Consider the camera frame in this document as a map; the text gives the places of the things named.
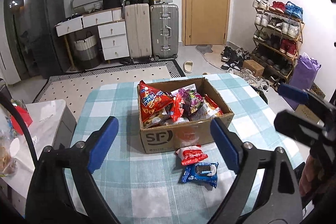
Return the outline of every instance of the bolt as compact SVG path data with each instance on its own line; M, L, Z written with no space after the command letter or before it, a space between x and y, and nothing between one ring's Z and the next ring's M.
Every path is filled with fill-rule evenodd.
M278 147L277 151L281 154L283 154L285 152L285 150L282 147Z
M246 142L246 143L244 143L244 147L247 148L247 149L251 149L253 147L253 144L250 143L250 142Z
M45 148L43 148L44 152L50 152L52 147L50 145L47 145Z
M79 141L79 142L76 143L77 148L83 148L84 145L85 145L85 142L83 142L83 141Z

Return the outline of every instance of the purple plastic bag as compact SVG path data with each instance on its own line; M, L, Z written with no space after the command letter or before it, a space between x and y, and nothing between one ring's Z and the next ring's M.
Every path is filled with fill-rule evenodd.
M308 54L304 52L299 56L299 60L289 84L301 90L310 89L320 68L321 65L318 61L310 58ZM293 100L287 98L284 99L293 108L293 110L299 106L299 104Z

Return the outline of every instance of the tablecloth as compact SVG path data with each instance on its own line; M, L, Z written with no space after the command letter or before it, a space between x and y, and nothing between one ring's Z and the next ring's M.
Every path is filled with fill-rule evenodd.
M248 83L229 73L205 77L235 113L230 131L259 149L283 147L293 167L302 162L295 142L275 131L275 114ZM209 156L206 162L219 162L216 189L194 183L179 184L184 168L173 151L144 154L139 136L138 83L103 85L92 91L79 118L72 145L86 140L108 116L117 117L119 133L101 169L96 170L93 177L119 221L122 224L205 224L223 201L235 174L226 167L215 143L204 145L202 149ZM263 171L258 170L243 214L251 211L254 205L262 175ZM77 210L84 212L69 172L66 172L66 177Z

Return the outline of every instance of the beige slipper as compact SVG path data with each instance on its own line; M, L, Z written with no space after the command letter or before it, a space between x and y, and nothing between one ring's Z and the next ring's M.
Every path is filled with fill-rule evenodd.
M183 70L186 73L191 73L193 71L193 62L187 61L186 63L184 63Z

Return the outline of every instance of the blue snack package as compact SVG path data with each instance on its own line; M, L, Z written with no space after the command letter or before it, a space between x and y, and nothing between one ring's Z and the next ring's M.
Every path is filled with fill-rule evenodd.
M187 165L182 176L182 183L193 180L204 181L212 187L217 187L217 163L197 162Z

